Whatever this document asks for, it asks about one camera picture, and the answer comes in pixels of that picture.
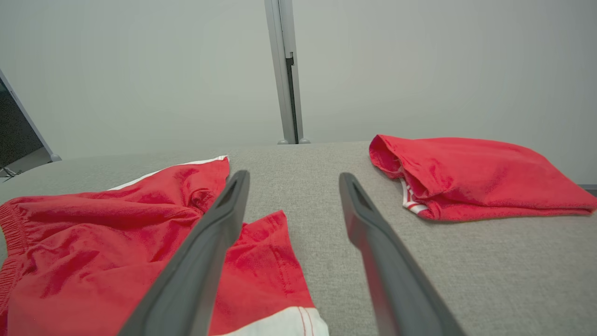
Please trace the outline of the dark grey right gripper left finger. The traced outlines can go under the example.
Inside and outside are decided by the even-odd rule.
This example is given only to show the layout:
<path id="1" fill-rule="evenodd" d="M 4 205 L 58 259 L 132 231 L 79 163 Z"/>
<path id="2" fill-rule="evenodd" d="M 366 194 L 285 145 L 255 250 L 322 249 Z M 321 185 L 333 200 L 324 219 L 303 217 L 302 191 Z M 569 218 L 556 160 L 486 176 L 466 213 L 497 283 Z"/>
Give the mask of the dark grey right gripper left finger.
<path id="1" fill-rule="evenodd" d="M 121 336 L 206 336 L 226 251 L 237 241 L 250 189 L 239 170 L 139 302 Z"/>

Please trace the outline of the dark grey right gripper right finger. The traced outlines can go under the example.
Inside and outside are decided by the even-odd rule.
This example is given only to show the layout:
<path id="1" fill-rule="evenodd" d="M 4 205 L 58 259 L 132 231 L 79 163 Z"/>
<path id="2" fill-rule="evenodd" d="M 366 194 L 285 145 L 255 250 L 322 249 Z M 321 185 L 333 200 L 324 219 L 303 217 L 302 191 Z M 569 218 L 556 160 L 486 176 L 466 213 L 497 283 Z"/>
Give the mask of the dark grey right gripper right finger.
<path id="1" fill-rule="evenodd" d="M 358 179 L 339 176 L 350 242 L 360 251 L 381 336 L 463 336 L 463 328 Z"/>

